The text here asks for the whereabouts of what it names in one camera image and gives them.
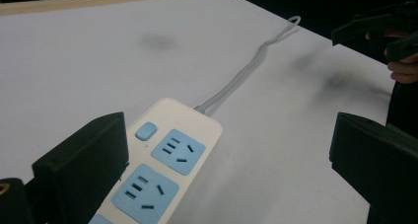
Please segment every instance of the white cable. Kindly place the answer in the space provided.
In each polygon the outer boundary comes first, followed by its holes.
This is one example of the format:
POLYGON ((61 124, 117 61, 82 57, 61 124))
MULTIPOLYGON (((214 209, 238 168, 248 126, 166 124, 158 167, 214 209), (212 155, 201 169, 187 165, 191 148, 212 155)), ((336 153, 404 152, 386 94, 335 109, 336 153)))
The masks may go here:
POLYGON ((221 100, 225 95, 227 95, 231 90, 234 89, 235 86, 241 81, 243 76, 251 70, 252 68, 255 68, 257 65, 261 63, 261 59, 265 55, 266 49, 268 45, 273 44, 277 42, 286 32, 290 31, 294 26, 298 25, 301 21, 301 17, 294 16, 290 19, 288 19, 288 25, 285 29, 282 30, 275 38, 272 38, 265 43, 263 43, 257 50, 255 56, 252 58, 252 60, 249 62, 249 64, 246 65, 234 78, 231 80, 231 82, 225 86, 221 91, 219 91, 215 96, 210 98, 208 101, 203 103, 201 106, 197 106, 194 108, 195 110, 206 113, 206 110, 208 110, 210 107, 212 107, 216 102, 221 100))

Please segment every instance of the human hand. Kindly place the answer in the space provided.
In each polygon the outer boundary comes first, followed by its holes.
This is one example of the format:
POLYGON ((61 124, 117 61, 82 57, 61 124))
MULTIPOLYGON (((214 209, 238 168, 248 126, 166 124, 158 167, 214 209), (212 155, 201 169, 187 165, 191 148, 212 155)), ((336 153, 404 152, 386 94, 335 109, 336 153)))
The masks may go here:
MULTIPOLYGON (((406 37, 406 32, 387 30, 384 33, 385 37, 406 37)), ((366 38, 370 39, 370 34, 366 34, 366 38)), ((390 78, 402 83, 410 84, 418 82, 418 53, 412 54, 400 61, 390 62, 387 69, 392 71, 390 78)))

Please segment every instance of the finger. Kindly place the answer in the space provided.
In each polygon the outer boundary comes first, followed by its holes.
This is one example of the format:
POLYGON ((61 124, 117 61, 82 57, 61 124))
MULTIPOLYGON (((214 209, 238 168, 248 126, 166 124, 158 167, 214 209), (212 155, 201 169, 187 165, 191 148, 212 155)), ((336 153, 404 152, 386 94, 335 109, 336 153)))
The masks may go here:
POLYGON ((387 69, 401 74, 414 74, 418 75, 418 63, 402 63, 402 62, 390 62, 387 65, 387 69))
POLYGON ((410 83, 418 82, 418 75, 400 74, 400 73, 393 72, 390 74, 390 78, 402 84, 410 84, 410 83))
POLYGON ((400 31, 400 30, 385 30, 384 36, 385 37, 406 37, 408 36, 408 33, 405 31, 400 31))
MULTIPOLYGON (((384 36, 385 37, 398 37, 398 38, 402 38, 402 37, 407 37, 408 33, 405 31, 400 31, 400 30, 385 30, 384 31, 384 36)), ((371 34, 370 32, 366 32, 365 35, 366 39, 370 39, 371 38, 371 34)))

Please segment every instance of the socket hole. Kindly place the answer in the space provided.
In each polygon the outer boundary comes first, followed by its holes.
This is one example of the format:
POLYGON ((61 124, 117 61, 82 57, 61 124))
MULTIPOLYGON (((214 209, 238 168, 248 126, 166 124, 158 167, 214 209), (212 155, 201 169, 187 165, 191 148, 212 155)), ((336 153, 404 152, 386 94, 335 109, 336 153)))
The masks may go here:
POLYGON ((160 193, 160 195, 164 195, 163 189, 161 188, 160 185, 157 185, 157 190, 160 193))
POLYGON ((130 192, 130 191, 126 191, 125 192, 125 194, 128 196, 128 197, 130 197, 130 198, 132 198, 132 199, 135 199, 135 195, 132 193, 132 192, 130 192))
POLYGON ((172 154, 172 152, 167 150, 166 148, 163 148, 163 151, 167 152, 168 154, 172 154))
POLYGON ((174 145, 172 145, 171 143, 168 143, 167 145, 169 145, 169 147, 171 147, 171 148, 175 149, 175 146, 174 146, 174 145))
POLYGON ((154 209, 154 205, 142 205, 142 209, 154 209))
POLYGON ((141 187, 139 187, 138 185, 136 185, 135 183, 134 183, 134 184, 132 184, 132 186, 133 186, 136 190, 138 190, 138 191, 141 191, 141 190, 142 190, 142 188, 141 188, 141 187))
POLYGON ((193 148, 190 145, 187 145, 187 148, 190 152, 194 152, 193 148))
POLYGON ((148 180, 147 179, 145 179, 145 178, 143 178, 143 177, 138 177, 138 180, 140 181, 140 182, 142 182, 142 183, 144 183, 144 184, 146 184, 147 182, 148 182, 148 180))

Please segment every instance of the blue switch button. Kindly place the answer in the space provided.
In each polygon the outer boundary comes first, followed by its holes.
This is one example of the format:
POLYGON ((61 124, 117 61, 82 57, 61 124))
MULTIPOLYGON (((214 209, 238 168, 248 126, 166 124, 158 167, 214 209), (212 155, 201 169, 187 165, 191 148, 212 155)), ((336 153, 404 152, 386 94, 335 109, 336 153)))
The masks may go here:
POLYGON ((141 141, 148 141, 155 132, 157 132, 157 125, 152 122, 146 122, 136 130, 135 136, 141 141))

